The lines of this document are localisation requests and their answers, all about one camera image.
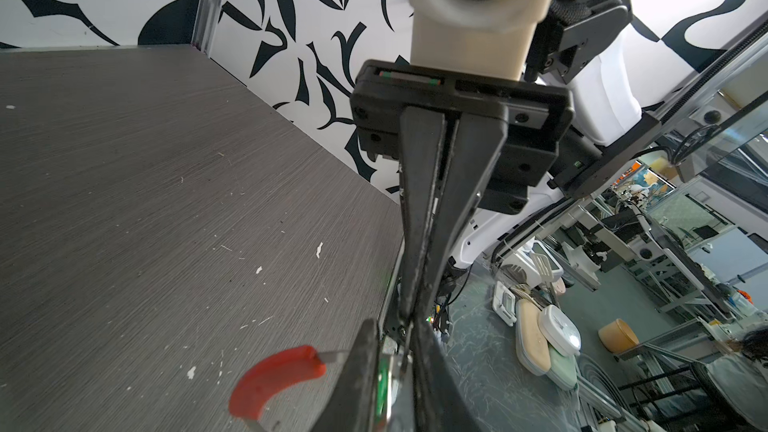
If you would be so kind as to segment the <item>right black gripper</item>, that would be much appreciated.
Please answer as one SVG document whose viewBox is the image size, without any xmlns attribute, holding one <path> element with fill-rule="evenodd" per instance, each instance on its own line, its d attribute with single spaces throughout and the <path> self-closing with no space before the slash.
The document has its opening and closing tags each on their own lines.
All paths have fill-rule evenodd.
<svg viewBox="0 0 768 432">
<path fill-rule="evenodd" d="M 412 317 L 419 291 L 423 318 L 477 205 L 521 212 L 556 161 L 574 116 L 571 95 L 562 87 L 368 60 L 350 104 L 361 149 L 400 163 L 398 315 Z"/>
</svg>

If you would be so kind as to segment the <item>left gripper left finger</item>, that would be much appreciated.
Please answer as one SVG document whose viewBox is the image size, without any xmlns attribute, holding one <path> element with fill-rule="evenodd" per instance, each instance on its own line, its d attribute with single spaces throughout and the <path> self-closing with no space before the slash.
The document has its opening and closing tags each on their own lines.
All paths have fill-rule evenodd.
<svg viewBox="0 0 768 432">
<path fill-rule="evenodd" d="M 332 394 L 311 428 L 312 432 L 373 430 L 380 335 L 375 319 L 358 329 Z"/>
</svg>

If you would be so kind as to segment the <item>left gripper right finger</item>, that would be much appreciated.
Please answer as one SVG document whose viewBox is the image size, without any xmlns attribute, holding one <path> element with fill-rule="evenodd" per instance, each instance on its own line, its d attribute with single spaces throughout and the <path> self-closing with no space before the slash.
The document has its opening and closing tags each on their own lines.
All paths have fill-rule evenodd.
<svg viewBox="0 0 768 432">
<path fill-rule="evenodd" d="M 417 431 L 479 431 L 450 374 L 431 325 L 415 322 L 413 352 L 415 417 Z"/>
</svg>

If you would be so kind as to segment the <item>large wire keyring red sleeve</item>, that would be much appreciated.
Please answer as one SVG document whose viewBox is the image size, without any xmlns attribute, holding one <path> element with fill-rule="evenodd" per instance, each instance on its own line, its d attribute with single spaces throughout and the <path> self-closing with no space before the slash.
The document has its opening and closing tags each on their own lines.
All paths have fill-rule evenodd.
<svg viewBox="0 0 768 432">
<path fill-rule="evenodd" d="M 261 417 L 269 401 L 299 383 L 319 379 L 327 365 L 343 362 L 349 352 L 321 351 L 302 345 L 273 354 L 245 372 L 228 402 L 228 412 L 240 419 L 250 431 L 266 431 Z"/>
</svg>

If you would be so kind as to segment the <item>green capped key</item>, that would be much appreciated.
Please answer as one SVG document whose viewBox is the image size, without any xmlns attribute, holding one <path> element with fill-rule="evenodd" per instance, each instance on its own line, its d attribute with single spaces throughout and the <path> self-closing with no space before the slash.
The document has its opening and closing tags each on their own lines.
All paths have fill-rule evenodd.
<svg viewBox="0 0 768 432">
<path fill-rule="evenodd" d="M 379 357 L 375 388 L 374 431 L 385 431 L 389 419 L 391 362 L 389 354 L 382 354 Z"/>
</svg>

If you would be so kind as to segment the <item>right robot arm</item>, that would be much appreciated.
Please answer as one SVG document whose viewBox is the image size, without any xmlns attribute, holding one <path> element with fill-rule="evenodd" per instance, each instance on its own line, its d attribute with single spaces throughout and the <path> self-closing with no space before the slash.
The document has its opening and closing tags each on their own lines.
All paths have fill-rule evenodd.
<svg viewBox="0 0 768 432">
<path fill-rule="evenodd" d="M 473 213 L 519 213 L 552 182 L 608 181 L 655 128 L 622 53 L 631 0 L 409 0 L 405 63 L 369 60 L 351 111 L 361 148 L 399 164 L 395 317 L 426 316 Z"/>
</svg>

